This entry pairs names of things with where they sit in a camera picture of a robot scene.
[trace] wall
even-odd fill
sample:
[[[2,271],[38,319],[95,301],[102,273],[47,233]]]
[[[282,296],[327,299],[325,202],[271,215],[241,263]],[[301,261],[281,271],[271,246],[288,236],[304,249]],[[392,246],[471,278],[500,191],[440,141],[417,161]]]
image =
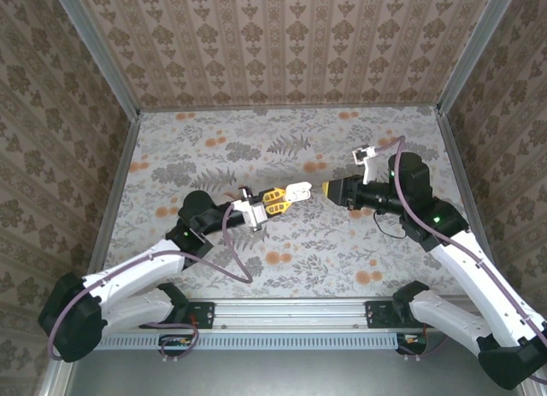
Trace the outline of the wall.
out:
[[[547,0],[513,0],[449,120],[497,263],[547,313]]]
[[[0,0],[0,395],[47,363],[38,313],[85,273],[128,121],[57,0]]]
[[[82,0],[145,109],[433,103],[488,0]]]

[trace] robotic arm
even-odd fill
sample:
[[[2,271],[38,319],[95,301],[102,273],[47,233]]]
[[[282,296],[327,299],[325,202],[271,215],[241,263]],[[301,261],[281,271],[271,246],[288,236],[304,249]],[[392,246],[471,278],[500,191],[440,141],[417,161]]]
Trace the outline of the robotic arm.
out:
[[[281,215],[291,204],[308,199],[310,188],[308,182],[300,182],[254,196],[244,186],[239,190],[241,199],[222,205],[215,205],[204,191],[191,192],[179,210],[175,227],[147,251],[83,278],[73,273],[64,275],[51,292],[38,323],[48,336],[53,336],[53,344],[65,362],[87,355],[103,336],[148,323],[181,323],[189,301],[175,285],[163,283],[142,291],[196,262],[229,274],[203,259],[213,247],[206,235],[241,225],[261,229],[264,222]],[[252,282],[248,273],[248,279],[229,275]]]
[[[547,323],[497,271],[456,208],[432,195],[429,168],[419,156],[398,151],[388,162],[389,180],[371,180],[369,160],[384,149],[353,151],[364,175],[326,182],[323,192],[348,210],[367,207],[378,215],[399,216],[407,235],[450,271],[482,316],[450,304],[414,281],[393,295],[397,318],[438,328],[476,355],[495,383],[516,387],[547,363]],[[258,230],[292,203],[309,198],[310,187],[301,182],[257,196],[242,187],[239,200],[222,205],[215,205],[206,192],[191,192],[176,226],[149,250],[93,275],[63,276],[38,318],[40,326],[62,359],[73,362],[108,334],[148,323],[180,323],[189,301],[177,287],[164,283],[143,290],[198,261],[226,273],[203,259],[212,248],[206,235],[241,225]],[[252,282],[249,274],[248,279],[229,275]]]
[[[499,386],[516,387],[547,363],[547,347],[541,338],[547,334],[547,323],[502,277],[456,208],[432,195],[429,168],[419,156],[401,153],[398,175],[396,156],[390,157],[389,181],[383,183],[369,179],[368,159],[375,155],[371,147],[355,150],[354,158],[358,165],[364,165],[364,175],[327,182],[323,192],[348,210],[367,207],[380,215],[398,215],[407,235],[449,270],[483,316],[467,313],[414,281],[393,295],[398,317],[438,328],[477,356]],[[404,206],[397,192],[396,175],[410,210],[431,232],[424,229],[423,223],[417,223]],[[440,239],[436,233],[448,238]],[[479,261],[455,244],[467,248]]]

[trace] gray floor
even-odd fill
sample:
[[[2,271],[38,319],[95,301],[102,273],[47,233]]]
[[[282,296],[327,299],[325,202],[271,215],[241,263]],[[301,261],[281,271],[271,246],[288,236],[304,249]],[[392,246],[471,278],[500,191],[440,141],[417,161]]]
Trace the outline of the gray floor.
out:
[[[394,351],[196,351],[162,362],[156,352],[95,352],[78,362],[70,396],[353,396],[518,394],[497,387],[451,341],[404,361]]]

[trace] white table surface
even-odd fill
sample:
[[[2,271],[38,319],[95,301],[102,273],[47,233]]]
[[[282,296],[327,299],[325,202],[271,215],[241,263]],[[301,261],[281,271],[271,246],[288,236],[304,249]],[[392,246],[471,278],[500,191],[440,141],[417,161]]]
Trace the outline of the white table surface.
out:
[[[252,285],[202,264],[170,280],[190,298],[386,296],[413,280],[441,294],[463,293],[415,242],[379,232],[371,210],[349,212],[321,192],[323,181],[362,173],[353,164],[354,148],[404,134],[408,149],[428,164],[434,194],[463,213],[432,107],[150,113],[140,120],[105,267],[154,245],[175,225],[194,189],[220,204],[237,196],[238,186],[258,193],[307,180],[314,185],[310,200],[292,205],[260,232],[231,231],[255,277]],[[389,155],[377,158],[384,179]],[[395,216],[379,220],[385,231],[403,234]],[[215,248],[207,258],[240,272],[220,233],[208,239]]]

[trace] purple cable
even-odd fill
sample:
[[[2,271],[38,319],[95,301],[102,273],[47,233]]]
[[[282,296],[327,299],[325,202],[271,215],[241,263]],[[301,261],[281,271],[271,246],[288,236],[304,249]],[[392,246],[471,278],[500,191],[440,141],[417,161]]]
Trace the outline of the purple cable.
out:
[[[547,386],[547,381],[545,379],[541,379],[535,375],[529,376],[528,379],[532,379],[533,381],[539,383],[540,385]]]
[[[463,246],[462,244],[452,240],[446,235],[443,235],[442,233],[436,231],[435,229],[428,226],[426,223],[424,223],[413,211],[412,208],[410,208],[409,203],[404,198],[403,195],[403,189],[401,188],[401,182],[399,181],[399,168],[401,164],[401,155],[403,154],[403,148],[404,148],[404,135],[400,136],[399,138],[392,141],[390,144],[375,148],[377,152],[381,152],[383,150],[386,150],[387,148],[390,148],[393,146],[396,142],[399,143],[399,146],[397,147],[397,154],[395,155],[395,188],[397,190],[397,195],[399,197],[399,200],[401,201],[401,205],[404,207],[404,210],[407,211],[409,216],[422,228],[424,228],[427,232],[432,234],[433,236],[437,237],[438,239],[441,239],[442,241],[446,242],[447,244],[453,245],[456,248],[458,248],[460,251],[471,257],[478,266],[480,266],[486,274],[490,277],[490,279],[494,282],[496,287],[500,290],[500,292],[505,296],[505,298],[513,305],[516,312],[519,314],[519,316],[522,317],[522,320],[526,322],[526,324],[530,327],[530,329],[539,337],[539,339],[542,341],[545,347],[547,347],[547,338],[545,338],[543,332],[532,322],[528,314],[521,308],[519,303],[511,296],[511,294],[508,292],[508,290],[505,288],[505,286],[500,282],[500,280],[493,274],[490,268],[488,268],[485,263],[477,257],[473,252],[471,252],[468,248]]]
[[[54,350],[53,350],[55,337],[57,335],[57,332],[59,331],[59,327],[61,326],[62,321],[64,321],[65,317],[67,317],[68,312],[74,307],[74,305],[77,304],[80,299],[82,299],[87,293],[91,292],[93,289],[96,289],[100,286],[103,286],[104,284],[110,282],[117,275],[122,274],[123,272],[125,272],[125,271],[127,271],[127,270],[129,270],[129,269],[131,269],[131,268],[145,262],[145,261],[152,261],[157,257],[163,257],[163,256],[166,256],[166,255],[178,255],[180,257],[187,257],[187,258],[189,258],[193,261],[196,261],[196,262],[204,263],[204,264],[208,265],[209,267],[211,267],[212,269],[214,269],[218,272],[221,272],[222,274],[224,274],[226,276],[229,276],[229,277],[235,279],[236,281],[243,282],[243,283],[252,283],[253,277],[250,274],[249,270],[245,267],[245,265],[243,265],[243,263],[239,259],[238,253],[233,248],[232,239],[230,238],[230,235],[228,234],[227,223],[228,223],[228,217],[230,216],[230,213],[232,212],[232,210],[233,210],[233,205],[230,205],[228,207],[228,209],[226,210],[226,212],[224,213],[224,216],[222,217],[222,234],[224,235],[224,244],[228,247],[228,249],[232,253],[234,259],[236,260],[236,263],[241,268],[241,270],[243,271],[245,276],[247,276],[247,279],[244,279],[240,276],[234,275],[231,272],[228,272],[227,270],[224,270],[220,266],[215,265],[214,263],[211,263],[206,259],[196,257],[196,256],[194,256],[190,253],[185,253],[185,252],[181,252],[181,251],[162,251],[162,252],[151,253],[149,255],[143,255],[142,257],[134,260],[131,263],[127,263],[126,265],[124,265],[121,268],[115,270],[111,274],[105,275],[102,279],[100,279],[100,280],[96,281],[95,283],[89,285],[83,291],[81,291],[76,296],[74,296],[70,302],[68,302],[67,306],[65,306],[65,308],[61,311],[61,313],[57,317],[55,323],[53,324],[53,328],[51,329],[50,337],[48,338],[48,355],[49,355],[49,357],[53,360],[62,360],[62,358],[60,356],[57,356],[55,354]],[[174,325],[174,324],[176,324],[176,323],[171,323],[171,324],[168,324],[168,325],[166,324],[166,325],[161,325],[161,326],[163,326],[165,328],[167,328],[167,327],[176,328],[174,326],[171,326],[171,325]],[[185,351],[184,354],[186,355],[188,353],[188,351],[191,350],[193,347],[194,347],[194,345],[191,345]]]
[[[177,339],[185,339],[185,338],[165,338],[162,342],[162,347],[160,348],[160,353],[163,356],[164,360],[173,360],[173,359],[181,359],[185,356],[188,356],[188,353],[191,352],[191,350],[196,347],[197,341],[199,340],[199,330],[194,325],[188,325],[186,323],[147,323],[146,326],[150,326],[151,328],[158,328],[158,329],[164,329],[164,328],[181,328],[181,329],[191,329],[194,331],[194,338],[193,341],[190,343],[190,345],[186,348],[186,350],[180,355],[176,357],[168,356],[165,354],[165,346],[167,343],[177,340]]]
[[[412,352],[408,347],[405,347],[405,346],[399,345],[399,349],[403,349],[405,352],[409,353],[410,355],[416,356],[416,358],[427,358],[429,356],[433,356],[435,353],[438,353],[438,351],[440,351],[444,347],[444,345],[446,345],[449,339],[450,338],[448,336],[444,337],[443,341],[439,343],[435,349],[426,353],[422,353],[421,355],[418,355],[415,352]]]

